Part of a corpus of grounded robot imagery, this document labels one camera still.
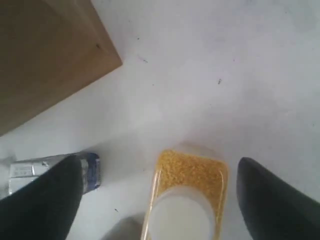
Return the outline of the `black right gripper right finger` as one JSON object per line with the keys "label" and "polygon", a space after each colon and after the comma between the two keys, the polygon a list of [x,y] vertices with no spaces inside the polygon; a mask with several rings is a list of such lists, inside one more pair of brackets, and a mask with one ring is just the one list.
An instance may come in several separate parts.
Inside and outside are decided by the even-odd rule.
{"label": "black right gripper right finger", "polygon": [[237,167],[236,196],[254,240],[318,240],[320,204],[252,158]]}

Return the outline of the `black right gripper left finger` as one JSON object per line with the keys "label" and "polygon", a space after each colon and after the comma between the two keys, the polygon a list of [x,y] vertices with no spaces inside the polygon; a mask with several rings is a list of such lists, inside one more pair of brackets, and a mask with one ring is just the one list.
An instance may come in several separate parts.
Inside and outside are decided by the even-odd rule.
{"label": "black right gripper left finger", "polygon": [[70,155],[0,201],[0,238],[66,239],[82,196],[81,161]]}

